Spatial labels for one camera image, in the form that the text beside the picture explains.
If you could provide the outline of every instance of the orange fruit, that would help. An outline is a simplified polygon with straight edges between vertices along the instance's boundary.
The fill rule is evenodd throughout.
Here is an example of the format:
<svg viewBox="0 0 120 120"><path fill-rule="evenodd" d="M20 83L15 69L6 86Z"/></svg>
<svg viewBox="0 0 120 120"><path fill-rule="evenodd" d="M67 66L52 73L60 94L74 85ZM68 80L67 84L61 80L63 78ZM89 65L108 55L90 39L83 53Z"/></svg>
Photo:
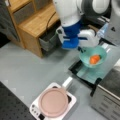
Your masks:
<svg viewBox="0 0 120 120"><path fill-rule="evenodd" d="M93 55L90 57L90 64L97 64L100 60L100 55Z"/></svg>

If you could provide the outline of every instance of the bowl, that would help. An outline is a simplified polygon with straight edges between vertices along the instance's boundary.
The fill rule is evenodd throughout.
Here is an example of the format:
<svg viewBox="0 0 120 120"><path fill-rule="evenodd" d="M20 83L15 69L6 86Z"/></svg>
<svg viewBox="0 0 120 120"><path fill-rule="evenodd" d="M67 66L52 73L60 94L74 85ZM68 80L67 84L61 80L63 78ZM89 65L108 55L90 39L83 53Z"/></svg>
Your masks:
<svg viewBox="0 0 120 120"><path fill-rule="evenodd" d="M105 59L107 57L106 50L104 48L102 48L101 46L96 46L93 48L92 47L84 47L84 48L82 48L82 51L83 52L80 52L79 57L80 57L81 61L83 62L83 64L88 68L98 67L105 61ZM93 55L100 55L100 57L101 57L99 62L94 65L89 63L90 57Z"/></svg>

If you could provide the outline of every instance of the black cable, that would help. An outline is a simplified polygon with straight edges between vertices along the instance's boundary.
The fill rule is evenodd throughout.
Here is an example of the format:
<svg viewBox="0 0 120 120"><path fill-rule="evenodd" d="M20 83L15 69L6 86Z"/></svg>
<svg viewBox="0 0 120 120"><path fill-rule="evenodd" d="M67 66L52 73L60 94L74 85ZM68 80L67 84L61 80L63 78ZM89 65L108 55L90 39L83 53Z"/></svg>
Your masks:
<svg viewBox="0 0 120 120"><path fill-rule="evenodd" d="M47 36L47 34L48 34L48 25L49 25L49 22L51 21L51 19L53 18L53 16L56 14L56 12L54 12L53 14L52 14L52 16L50 17L50 19L48 20L48 22L47 22L47 25L46 25L46 36Z"/></svg>

